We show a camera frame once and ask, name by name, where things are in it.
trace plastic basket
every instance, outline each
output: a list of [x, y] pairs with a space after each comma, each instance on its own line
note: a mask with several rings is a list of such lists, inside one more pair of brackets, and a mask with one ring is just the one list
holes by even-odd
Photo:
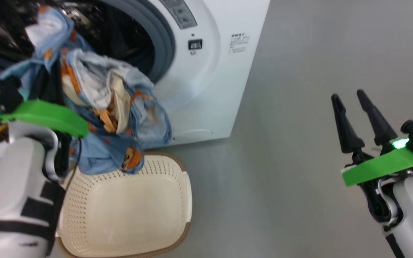
[[192, 216], [189, 176], [166, 154], [145, 155], [137, 175], [77, 171], [57, 241], [71, 257], [151, 257], [176, 248]]

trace green plastic mount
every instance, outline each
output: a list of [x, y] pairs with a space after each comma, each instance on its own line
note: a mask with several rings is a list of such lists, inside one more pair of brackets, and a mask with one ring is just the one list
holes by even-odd
[[413, 152], [407, 148], [393, 150], [368, 160], [342, 174], [346, 186], [355, 186], [413, 167]]
[[71, 109], [45, 101], [25, 101], [11, 114], [0, 115], [0, 121], [23, 121], [52, 130], [70, 134], [72, 137], [85, 137], [89, 125]]

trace gray floor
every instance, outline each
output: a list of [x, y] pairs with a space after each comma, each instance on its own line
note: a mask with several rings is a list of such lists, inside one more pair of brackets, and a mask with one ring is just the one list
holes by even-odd
[[413, 118], [413, 1], [272, 1], [231, 137], [169, 148], [188, 169], [194, 212], [162, 257], [393, 257], [339, 173], [349, 156], [334, 92], [378, 154], [358, 88], [396, 130]]

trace cable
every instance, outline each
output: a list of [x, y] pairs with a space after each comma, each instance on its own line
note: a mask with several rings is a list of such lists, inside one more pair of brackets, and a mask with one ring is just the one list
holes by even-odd
[[70, 178], [70, 180], [68, 181], [68, 183], [67, 183], [67, 185], [66, 185], [66, 187], [65, 187], [65, 194], [66, 194], [66, 192], [68, 192], [69, 185], [71, 184], [71, 181], [72, 181], [72, 179], [74, 178], [74, 174], [76, 173], [77, 166], [79, 165], [79, 162], [80, 162], [80, 160], [81, 160], [82, 141], [81, 141], [80, 138], [78, 138], [77, 140], [79, 141], [79, 156], [77, 157], [77, 162], [76, 162], [76, 165], [74, 166], [74, 170], [73, 170], [73, 172], [72, 172], [71, 178]]

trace laundry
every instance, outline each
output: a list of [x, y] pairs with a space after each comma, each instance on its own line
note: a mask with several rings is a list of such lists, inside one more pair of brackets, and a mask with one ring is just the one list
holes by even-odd
[[58, 60], [61, 49], [81, 48], [93, 51], [85, 39], [74, 30], [74, 22], [51, 7], [41, 7], [38, 24], [26, 27], [25, 31], [33, 43], [34, 53], [30, 59], [16, 63], [0, 73], [0, 80], [10, 76], [20, 78], [22, 87], [19, 91], [25, 100], [28, 99], [41, 65], [50, 71]]
[[[131, 137], [104, 136], [89, 132], [81, 142], [81, 158], [77, 166], [84, 174], [97, 175], [117, 169], [136, 174], [144, 165], [143, 152]], [[79, 158], [77, 139], [72, 141], [71, 158], [76, 161]]]
[[168, 115], [152, 93], [154, 84], [137, 68], [93, 52], [74, 22], [53, 8], [40, 8], [38, 24], [26, 32], [35, 52], [0, 78], [21, 78], [21, 93], [29, 96], [40, 67], [50, 71], [57, 62], [66, 106], [89, 123], [87, 137], [70, 145], [71, 160], [79, 161], [82, 173], [137, 173], [143, 149], [169, 143]]

